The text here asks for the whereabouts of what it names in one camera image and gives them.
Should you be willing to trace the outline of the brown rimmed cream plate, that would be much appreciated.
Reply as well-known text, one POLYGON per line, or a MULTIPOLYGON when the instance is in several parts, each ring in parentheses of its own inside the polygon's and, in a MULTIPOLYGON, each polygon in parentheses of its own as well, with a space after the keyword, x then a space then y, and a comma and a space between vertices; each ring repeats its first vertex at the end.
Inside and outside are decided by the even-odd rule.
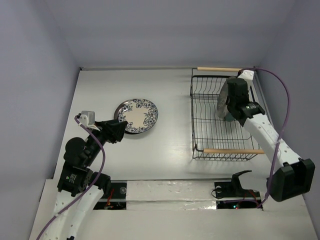
POLYGON ((124 113, 130 112, 132 110, 132 99, 128 99, 122 102, 115 110, 113 119, 118 120, 119 122, 127 121, 124 113))

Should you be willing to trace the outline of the dark reindeer plate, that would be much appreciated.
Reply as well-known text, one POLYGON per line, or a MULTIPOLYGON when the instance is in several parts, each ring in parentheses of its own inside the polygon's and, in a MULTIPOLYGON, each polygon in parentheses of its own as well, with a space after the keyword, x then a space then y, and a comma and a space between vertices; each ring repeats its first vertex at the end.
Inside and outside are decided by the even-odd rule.
POLYGON ((226 102, 228 98, 228 84, 227 81, 224 82, 223 86, 221 87, 220 93, 217 99, 217 116, 220 119, 225 119, 227 113, 229 113, 226 102))

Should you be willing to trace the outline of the teal green plate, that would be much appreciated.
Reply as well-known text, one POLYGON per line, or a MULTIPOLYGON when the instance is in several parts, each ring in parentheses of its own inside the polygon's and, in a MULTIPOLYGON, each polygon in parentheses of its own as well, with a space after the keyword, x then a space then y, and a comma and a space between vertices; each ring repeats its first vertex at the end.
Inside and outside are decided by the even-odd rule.
POLYGON ((227 115, 225 116, 224 119, 225 119, 226 122, 236 121, 236 119, 233 117, 233 115, 230 112, 227 113, 227 115))

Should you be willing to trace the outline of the blue floral plate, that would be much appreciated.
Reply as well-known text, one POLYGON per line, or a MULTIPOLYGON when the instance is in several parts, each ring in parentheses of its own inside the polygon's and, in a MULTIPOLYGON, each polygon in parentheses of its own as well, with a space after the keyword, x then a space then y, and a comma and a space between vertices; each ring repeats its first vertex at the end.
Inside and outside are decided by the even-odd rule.
POLYGON ((133 98, 131 100, 132 110, 124 113, 128 122, 125 132, 136 135, 150 130, 158 120, 158 108, 147 99, 133 98))

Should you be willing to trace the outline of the black wire dish rack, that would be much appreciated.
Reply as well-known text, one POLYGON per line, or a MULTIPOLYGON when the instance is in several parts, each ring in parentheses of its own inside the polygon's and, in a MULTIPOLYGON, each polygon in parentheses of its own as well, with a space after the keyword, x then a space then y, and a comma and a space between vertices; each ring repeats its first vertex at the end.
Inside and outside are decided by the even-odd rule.
POLYGON ((248 161, 264 153, 238 121, 218 117, 218 96, 227 78, 227 75, 191 70, 191 136, 195 160, 248 161))

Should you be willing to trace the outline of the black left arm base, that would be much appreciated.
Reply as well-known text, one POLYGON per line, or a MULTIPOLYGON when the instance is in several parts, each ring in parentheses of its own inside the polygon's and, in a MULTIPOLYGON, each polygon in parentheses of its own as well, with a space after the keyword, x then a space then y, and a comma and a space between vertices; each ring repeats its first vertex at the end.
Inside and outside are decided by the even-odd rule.
POLYGON ((127 181, 111 181, 110 191, 94 206, 94 210, 125 210, 127 208, 127 181))

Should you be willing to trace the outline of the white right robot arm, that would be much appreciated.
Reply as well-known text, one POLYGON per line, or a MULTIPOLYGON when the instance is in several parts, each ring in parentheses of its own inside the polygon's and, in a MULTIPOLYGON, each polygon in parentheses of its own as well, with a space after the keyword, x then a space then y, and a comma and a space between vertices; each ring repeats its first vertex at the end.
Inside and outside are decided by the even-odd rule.
POLYGON ((293 151, 274 129, 265 110, 257 102, 250 101, 248 81, 234 76, 228 78, 224 102, 228 112, 254 137, 271 162, 266 182, 269 196, 282 202, 309 192, 315 164, 293 151))

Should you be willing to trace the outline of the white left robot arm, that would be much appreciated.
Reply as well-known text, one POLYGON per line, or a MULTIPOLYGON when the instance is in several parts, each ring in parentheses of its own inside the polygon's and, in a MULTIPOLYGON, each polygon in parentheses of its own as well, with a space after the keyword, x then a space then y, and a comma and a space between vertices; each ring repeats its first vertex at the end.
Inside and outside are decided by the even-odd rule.
POLYGON ((110 176, 101 170, 94 172, 90 166, 99 153, 106 158, 105 143, 123 139, 128 123, 113 119, 88 125, 84 118, 83 114, 77 115, 75 121, 89 135, 87 139, 74 137, 65 145, 53 220, 44 233, 45 240, 77 239, 98 201, 111 194, 110 176))

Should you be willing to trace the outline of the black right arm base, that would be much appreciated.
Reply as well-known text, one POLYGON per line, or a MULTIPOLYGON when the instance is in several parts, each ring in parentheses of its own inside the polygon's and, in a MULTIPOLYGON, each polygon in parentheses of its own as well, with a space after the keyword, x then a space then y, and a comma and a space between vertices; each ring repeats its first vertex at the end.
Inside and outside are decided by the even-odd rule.
POLYGON ((216 199, 217 209, 256 209, 262 202, 259 192, 252 189, 244 189, 239 177, 250 173, 251 170, 244 170, 232 175, 230 181, 218 181, 214 183, 211 195, 216 199))

